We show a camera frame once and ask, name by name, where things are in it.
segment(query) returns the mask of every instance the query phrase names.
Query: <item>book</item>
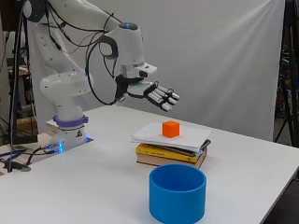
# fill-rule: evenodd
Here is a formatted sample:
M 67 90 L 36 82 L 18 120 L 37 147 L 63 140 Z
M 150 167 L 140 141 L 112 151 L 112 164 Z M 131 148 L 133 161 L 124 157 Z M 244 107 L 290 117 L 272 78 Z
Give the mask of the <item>book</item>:
M 209 144 L 211 143 L 210 140 L 206 140 L 205 143 L 201 146 L 201 149 L 204 148 L 204 147 L 207 147 Z M 194 151 L 189 151 L 189 150 L 186 150 L 186 149 L 182 149 L 182 148 L 179 148 L 179 147 L 165 147 L 165 146 L 158 146 L 157 147 L 160 147 L 162 149 L 166 149 L 166 150 L 169 150 L 169 151 L 174 151 L 174 152 L 177 152 L 177 153 L 180 153 L 180 154 L 183 154 L 183 155 L 187 155 L 187 156 L 195 156 L 196 155 L 196 152 Z
M 174 151 L 169 151 L 167 149 L 162 149 L 160 147 L 148 145 L 148 144 L 140 144 L 136 148 L 136 153 L 155 156 L 155 157 L 168 158 L 177 161 L 188 161 L 188 162 L 197 162 L 200 156 L 200 154 L 196 154 L 195 156 L 187 156 L 187 155 L 183 155 Z
M 149 156 L 146 154 L 138 154 L 138 153 L 137 153 L 137 162 L 148 164 L 148 165 L 155 165 L 155 166 L 179 163 L 179 164 L 191 165 L 199 169 L 203 164 L 207 154 L 207 148 L 203 148 L 202 150 L 203 150 L 203 154 L 198 158 L 197 162 L 176 161 L 167 158 Z
M 163 124 L 152 122 L 132 136 L 132 142 L 166 147 L 178 147 L 198 152 L 212 131 L 181 125 L 180 135 L 168 138 L 162 135 Z

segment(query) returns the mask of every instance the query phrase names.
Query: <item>wall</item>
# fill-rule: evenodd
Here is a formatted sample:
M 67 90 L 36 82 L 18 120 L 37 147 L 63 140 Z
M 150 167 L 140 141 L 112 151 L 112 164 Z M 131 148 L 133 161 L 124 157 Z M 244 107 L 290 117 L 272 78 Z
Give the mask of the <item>wall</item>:
M 141 27 L 146 61 L 158 67 L 158 73 L 149 80 L 157 80 L 181 96 L 168 114 L 146 100 L 129 99 L 124 105 L 272 139 L 284 1 L 90 2 Z M 68 32 L 77 42 L 84 36 L 73 30 Z M 84 53 L 82 49 L 72 55 L 82 66 Z M 96 91 L 104 100 L 111 100 L 115 85 L 99 52 L 94 53 L 91 68 Z M 90 94 L 79 97 L 78 102 L 84 109 L 100 105 Z M 37 116 L 42 117 L 39 122 L 43 123 L 54 111 L 42 97 L 37 104 Z

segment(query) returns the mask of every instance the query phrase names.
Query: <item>blue bucket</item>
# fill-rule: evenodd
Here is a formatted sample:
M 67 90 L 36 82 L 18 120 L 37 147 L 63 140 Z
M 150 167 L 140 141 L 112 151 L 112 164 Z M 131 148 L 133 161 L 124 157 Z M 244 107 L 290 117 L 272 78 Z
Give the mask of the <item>blue bucket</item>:
M 149 175 L 149 211 L 163 223 L 189 224 L 205 214 L 206 176 L 183 164 L 159 166 Z

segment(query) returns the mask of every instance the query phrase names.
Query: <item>white paper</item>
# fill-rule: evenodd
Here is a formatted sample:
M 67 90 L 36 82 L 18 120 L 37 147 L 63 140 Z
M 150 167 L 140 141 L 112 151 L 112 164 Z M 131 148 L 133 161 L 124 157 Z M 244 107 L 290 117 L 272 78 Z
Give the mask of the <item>white paper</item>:
M 180 135 L 168 138 L 162 135 L 163 124 L 152 122 L 133 135 L 133 142 L 179 147 L 190 151 L 199 151 L 208 136 L 209 130 L 180 126 Z

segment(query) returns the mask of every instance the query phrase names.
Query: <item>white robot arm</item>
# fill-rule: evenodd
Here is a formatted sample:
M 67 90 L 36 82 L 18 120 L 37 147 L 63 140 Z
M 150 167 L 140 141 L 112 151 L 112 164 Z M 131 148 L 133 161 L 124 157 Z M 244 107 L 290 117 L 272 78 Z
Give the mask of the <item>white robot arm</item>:
M 162 110 L 169 111 L 179 99 L 172 90 L 144 80 L 157 68 L 145 63 L 142 36 L 135 24 L 121 22 L 85 0 L 25 0 L 23 13 L 35 24 L 34 36 L 45 64 L 55 71 L 41 80 L 40 89 L 58 111 L 54 120 L 60 132 L 52 141 L 63 142 L 65 149 L 86 142 L 83 128 L 88 119 L 75 104 L 73 96 L 93 91 L 93 77 L 88 65 L 85 71 L 82 70 L 61 51 L 63 43 L 59 35 L 49 28 L 49 22 L 56 22 L 56 16 L 79 30 L 103 33 L 95 44 L 106 59 L 118 60 L 121 64 L 121 74 L 115 78 L 116 101 L 126 95 L 147 98 Z

